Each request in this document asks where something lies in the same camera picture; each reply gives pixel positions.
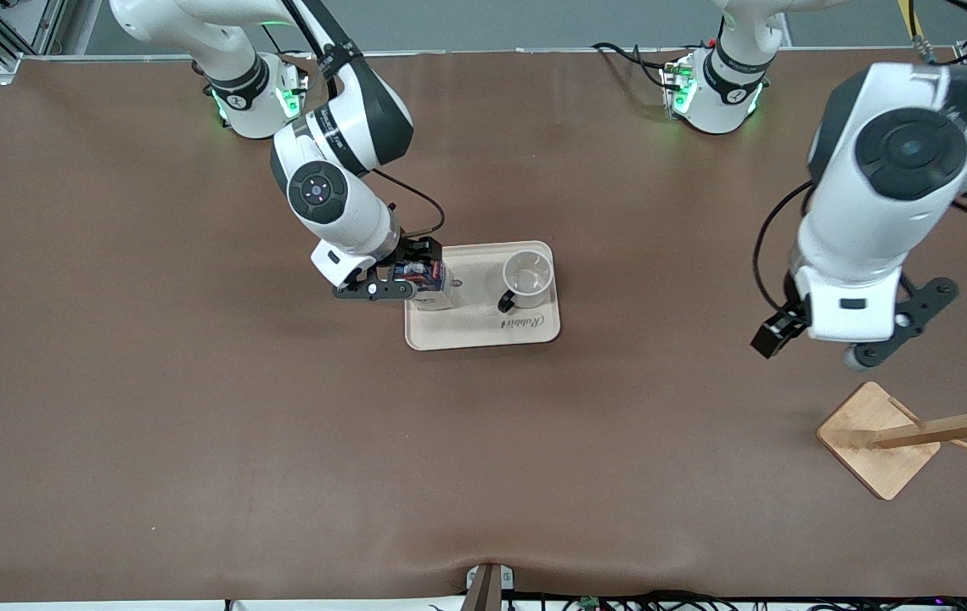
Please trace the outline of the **blue milk carton green cap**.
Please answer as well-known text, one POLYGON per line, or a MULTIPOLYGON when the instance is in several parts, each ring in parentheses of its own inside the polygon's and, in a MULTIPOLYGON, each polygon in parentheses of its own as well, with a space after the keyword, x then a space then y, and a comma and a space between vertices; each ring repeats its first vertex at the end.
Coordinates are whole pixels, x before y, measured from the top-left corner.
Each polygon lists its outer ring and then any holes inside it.
POLYGON ((402 261, 394 266, 394 278, 414 286, 413 308, 419 311, 452 309, 453 274, 444 261, 402 261))

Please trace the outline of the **white smiley cup black handle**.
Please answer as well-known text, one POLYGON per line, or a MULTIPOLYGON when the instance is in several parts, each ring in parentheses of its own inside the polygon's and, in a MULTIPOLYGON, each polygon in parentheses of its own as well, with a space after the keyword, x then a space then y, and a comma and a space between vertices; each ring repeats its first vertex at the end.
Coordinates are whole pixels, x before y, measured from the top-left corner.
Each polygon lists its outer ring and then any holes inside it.
POLYGON ((533 309, 548 302, 554 283, 554 266, 548 255, 526 249, 515 252, 503 263, 500 278, 505 285, 498 299, 498 312, 533 309))

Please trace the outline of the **cream tray with rabbit print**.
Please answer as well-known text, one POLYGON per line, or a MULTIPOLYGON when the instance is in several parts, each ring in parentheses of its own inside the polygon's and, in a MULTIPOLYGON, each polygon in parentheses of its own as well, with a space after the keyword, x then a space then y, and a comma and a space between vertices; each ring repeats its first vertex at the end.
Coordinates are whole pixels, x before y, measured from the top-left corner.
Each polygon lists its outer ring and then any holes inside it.
POLYGON ((425 311, 416 301, 404 306, 404 337, 414 350, 453 350, 491 345, 549 343, 561 330, 557 285, 553 281, 543 302, 533 308, 500 312, 498 302, 508 287, 503 278, 507 259, 530 250, 552 261, 552 248, 544 241, 452 246, 444 250, 444 262, 453 286, 451 308, 425 311))

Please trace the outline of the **wooden mug stand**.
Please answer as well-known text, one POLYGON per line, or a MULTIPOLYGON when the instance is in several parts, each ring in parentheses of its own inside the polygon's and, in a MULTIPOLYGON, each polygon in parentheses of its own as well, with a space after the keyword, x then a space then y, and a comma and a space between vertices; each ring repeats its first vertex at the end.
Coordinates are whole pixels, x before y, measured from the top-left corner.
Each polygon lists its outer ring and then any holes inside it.
POLYGON ((923 420, 869 380, 822 422, 816 436, 875 498, 890 502, 943 447, 967 452, 967 413, 923 420))

